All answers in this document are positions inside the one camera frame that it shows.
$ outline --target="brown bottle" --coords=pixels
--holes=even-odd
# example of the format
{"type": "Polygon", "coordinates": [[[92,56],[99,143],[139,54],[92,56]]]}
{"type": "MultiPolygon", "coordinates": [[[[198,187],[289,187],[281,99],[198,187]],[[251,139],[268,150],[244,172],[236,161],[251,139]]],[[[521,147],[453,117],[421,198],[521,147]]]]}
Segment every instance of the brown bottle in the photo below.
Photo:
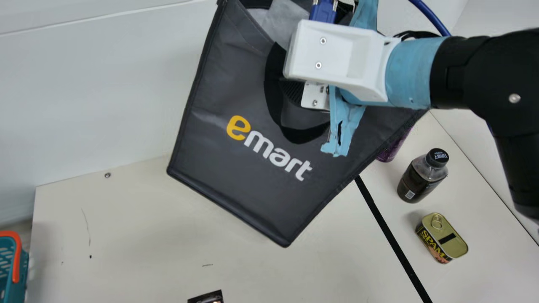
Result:
{"type": "Polygon", "coordinates": [[[447,177],[447,161],[449,155],[440,148],[414,159],[400,179],[399,197],[408,203],[421,201],[447,177]]]}

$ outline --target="gold can lid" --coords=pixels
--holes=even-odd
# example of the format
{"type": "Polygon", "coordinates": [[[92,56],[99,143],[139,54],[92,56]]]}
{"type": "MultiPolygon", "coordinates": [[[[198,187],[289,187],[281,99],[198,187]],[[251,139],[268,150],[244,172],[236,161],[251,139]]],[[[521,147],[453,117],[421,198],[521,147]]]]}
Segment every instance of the gold can lid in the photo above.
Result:
{"type": "Polygon", "coordinates": [[[468,252],[466,242],[441,214],[427,215],[421,223],[449,257],[458,258],[468,252]]]}

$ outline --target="blue cable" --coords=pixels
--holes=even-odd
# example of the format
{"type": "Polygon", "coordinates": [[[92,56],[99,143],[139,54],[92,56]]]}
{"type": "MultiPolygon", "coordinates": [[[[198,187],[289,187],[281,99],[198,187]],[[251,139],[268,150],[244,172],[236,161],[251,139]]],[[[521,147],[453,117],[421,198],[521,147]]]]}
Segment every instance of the blue cable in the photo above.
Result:
{"type": "Polygon", "coordinates": [[[421,0],[409,0],[413,5],[415,5],[424,15],[427,17],[431,23],[436,27],[436,29],[441,33],[442,36],[448,37],[451,36],[444,24],[438,19],[436,14],[421,0]]]}
{"type": "Polygon", "coordinates": [[[310,9],[309,20],[335,23],[338,0],[316,0],[310,9]]]}

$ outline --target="white table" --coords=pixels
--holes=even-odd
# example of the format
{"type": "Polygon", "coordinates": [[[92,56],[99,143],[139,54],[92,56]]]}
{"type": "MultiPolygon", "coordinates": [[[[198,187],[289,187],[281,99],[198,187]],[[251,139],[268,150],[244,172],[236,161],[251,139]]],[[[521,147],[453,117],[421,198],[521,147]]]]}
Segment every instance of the white table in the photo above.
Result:
{"type": "Polygon", "coordinates": [[[167,162],[37,189],[29,302],[186,303],[218,289],[227,303],[420,301],[354,184],[283,249],[167,162]]]}
{"type": "Polygon", "coordinates": [[[378,209],[434,302],[532,302],[539,298],[539,246],[432,114],[426,114],[391,163],[361,173],[378,209]],[[417,204],[396,186],[410,161],[431,148],[449,153],[449,177],[417,204]],[[444,215],[469,247],[438,264],[412,232],[432,212],[444,215]]]}
{"type": "MultiPolygon", "coordinates": [[[[283,249],[168,177],[167,161],[37,189],[29,302],[186,302],[218,289],[228,303],[421,301],[355,184],[283,249]]],[[[432,116],[394,162],[361,176],[434,302],[537,298],[538,247],[432,116]],[[449,152],[450,177],[419,204],[400,201],[400,175],[431,147],[449,152]],[[459,231],[467,255],[436,263],[413,231],[431,211],[459,231]]]]}

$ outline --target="mark on table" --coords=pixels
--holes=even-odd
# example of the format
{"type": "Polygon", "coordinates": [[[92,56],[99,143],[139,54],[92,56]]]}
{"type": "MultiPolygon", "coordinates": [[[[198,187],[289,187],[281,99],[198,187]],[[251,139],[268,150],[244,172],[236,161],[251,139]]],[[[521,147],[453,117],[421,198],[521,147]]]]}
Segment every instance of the mark on table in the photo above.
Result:
{"type": "Polygon", "coordinates": [[[84,209],[80,208],[80,211],[82,211],[82,215],[84,216],[84,221],[86,222],[86,231],[88,232],[88,247],[89,247],[90,244],[92,243],[92,236],[90,235],[90,226],[88,225],[88,219],[86,218],[84,209]]]}

